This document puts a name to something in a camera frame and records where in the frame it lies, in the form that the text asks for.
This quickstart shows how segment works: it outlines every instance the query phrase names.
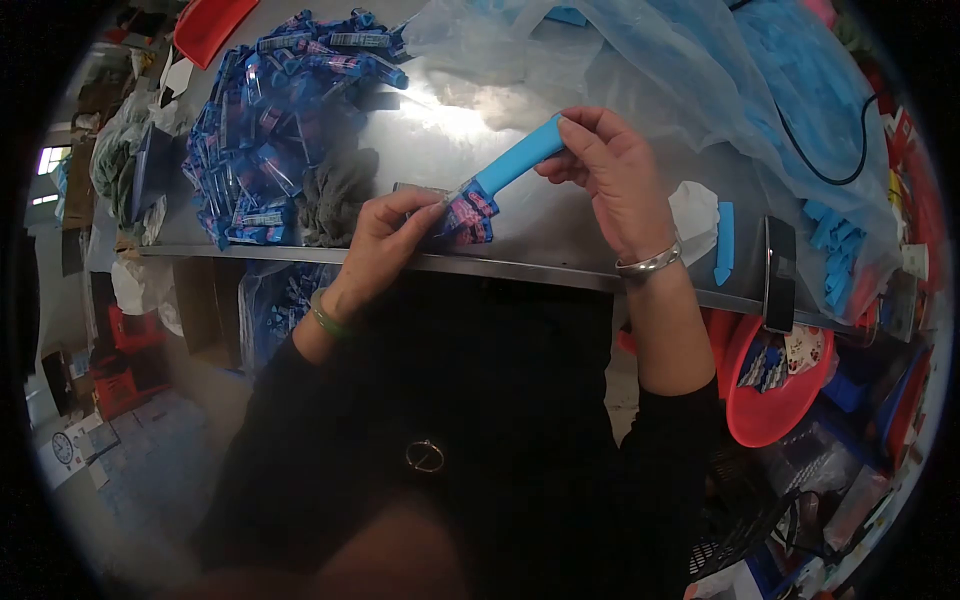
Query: gray cloth rag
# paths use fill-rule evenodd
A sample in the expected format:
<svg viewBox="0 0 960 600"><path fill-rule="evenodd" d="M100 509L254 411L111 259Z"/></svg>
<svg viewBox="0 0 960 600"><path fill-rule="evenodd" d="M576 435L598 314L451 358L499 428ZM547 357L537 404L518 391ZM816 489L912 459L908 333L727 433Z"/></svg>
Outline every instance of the gray cloth rag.
<svg viewBox="0 0 960 600"><path fill-rule="evenodd" d="M373 148L330 153L303 174L297 219L304 246L345 248L353 239L360 207L373 195L380 155Z"/></svg>

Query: metal table edge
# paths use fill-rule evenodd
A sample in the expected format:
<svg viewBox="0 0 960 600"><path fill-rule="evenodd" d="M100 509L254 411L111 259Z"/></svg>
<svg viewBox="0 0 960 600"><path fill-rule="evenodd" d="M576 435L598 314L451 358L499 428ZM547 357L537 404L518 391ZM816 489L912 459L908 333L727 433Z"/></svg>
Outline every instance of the metal table edge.
<svg viewBox="0 0 960 600"><path fill-rule="evenodd" d="M213 256L223 258L252 258L258 260L289 260L298 262L322 262L343 264L347 251L335 248L306 248L295 246L228 246L222 252L215 246L167 245L144 246L138 249L144 256ZM564 267L533 265L505 260L492 260L476 256L422 254L414 258L409 267L422 271L452 273L565 285L612 294L623 293L623 282L619 276ZM763 312L763 302L729 296L704 290L697 290L697 302L705 308L717 308L732 312L759 315ZM856 335L854 327L840 324L832 319L815 313L796 311L794 321L798 324L812 325L831 329L838 333Z"/></svg>

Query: sleeve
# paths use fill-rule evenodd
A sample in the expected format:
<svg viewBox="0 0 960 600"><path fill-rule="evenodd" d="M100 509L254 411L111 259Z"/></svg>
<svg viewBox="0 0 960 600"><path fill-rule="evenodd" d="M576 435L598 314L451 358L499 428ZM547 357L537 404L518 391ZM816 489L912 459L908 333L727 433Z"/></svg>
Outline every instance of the sleeve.
<svg viewBox="0 0 960 600"><path fill-rule="evenodd" d="M707 493L708 456L719 444L723 419L715 376L684 396L640 388L633 427L620 446L640 595L684 597Z"/></svg>
<svg viewBox="0 0 960 600"><path fill-rule="evenodd" d="M290 336L260 372L243 426L230 442L210 507L191 542L204 570L256 562L269 492L283 477L283 456L295 425L323 385L322 367L308 363Z"/></svg>

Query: silver bangle bracelet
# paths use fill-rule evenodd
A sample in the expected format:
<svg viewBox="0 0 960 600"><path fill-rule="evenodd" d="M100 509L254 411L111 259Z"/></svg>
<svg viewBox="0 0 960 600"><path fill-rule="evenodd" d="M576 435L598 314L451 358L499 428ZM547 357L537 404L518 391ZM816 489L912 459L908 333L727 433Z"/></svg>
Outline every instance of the silver bangle bracelet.
<svg viewBox="0 0 960 600"><path fill-rule="evenodd" d="M650 277L650 275L680 258L682 250L683 247L681 246L680 239L678 238L677 241L674 242L673 246L657 254L653 258L641 260L640 262L635 262L632 265L625 265L620 262L619 259L617 259L615 265L616 272L618 275L632 283L643 283Z"/></svg>

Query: woman's left hand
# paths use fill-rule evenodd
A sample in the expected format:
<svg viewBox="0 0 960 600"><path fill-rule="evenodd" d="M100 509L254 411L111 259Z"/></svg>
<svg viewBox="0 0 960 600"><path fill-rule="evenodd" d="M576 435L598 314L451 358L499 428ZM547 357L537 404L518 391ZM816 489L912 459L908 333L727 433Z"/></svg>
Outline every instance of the woman's left hand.
<svg viewBox="0 0 960 600"><path fill-rule="evenodd" d="M324 312L346 323L394 282L423 235L444 213L439 194L403 189L360 209L344 267L321 296ZM404 213L419 208L399 229Z"/></svg>

